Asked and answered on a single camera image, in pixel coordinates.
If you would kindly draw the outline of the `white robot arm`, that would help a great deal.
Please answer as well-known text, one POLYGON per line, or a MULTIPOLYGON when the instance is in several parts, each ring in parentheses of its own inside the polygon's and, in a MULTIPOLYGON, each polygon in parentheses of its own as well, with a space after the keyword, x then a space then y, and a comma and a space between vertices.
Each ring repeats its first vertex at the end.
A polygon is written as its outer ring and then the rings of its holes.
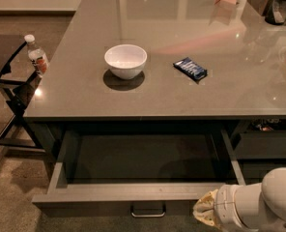
POLYGON ((207 192, 193 216, 221 232, 286 232, 286 167, 270 171, 261 183, 207 192))

